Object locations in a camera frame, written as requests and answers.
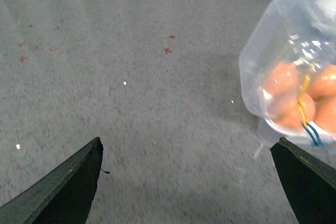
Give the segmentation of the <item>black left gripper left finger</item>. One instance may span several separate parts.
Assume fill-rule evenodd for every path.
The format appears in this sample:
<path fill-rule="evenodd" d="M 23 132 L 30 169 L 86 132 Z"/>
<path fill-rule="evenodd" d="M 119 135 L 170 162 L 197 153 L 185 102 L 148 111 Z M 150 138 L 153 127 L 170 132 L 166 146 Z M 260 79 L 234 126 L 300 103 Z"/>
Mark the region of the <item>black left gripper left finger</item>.
<path fill-rule="evenodd" d="M 1 223 L 86 223 L 102 157 L 103 145 L 96 137 L 1 206 Z"/>

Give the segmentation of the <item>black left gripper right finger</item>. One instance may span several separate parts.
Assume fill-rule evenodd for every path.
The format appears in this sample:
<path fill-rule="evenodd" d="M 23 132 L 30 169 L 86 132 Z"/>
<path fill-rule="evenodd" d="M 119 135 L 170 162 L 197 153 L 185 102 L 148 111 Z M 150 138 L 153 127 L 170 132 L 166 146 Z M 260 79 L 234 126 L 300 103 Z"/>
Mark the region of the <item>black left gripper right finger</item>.
<path fill-rule="evenodd" d="M 284 137 L 270 151 L 298 222 L 335 223 L 335 168 Z"/>

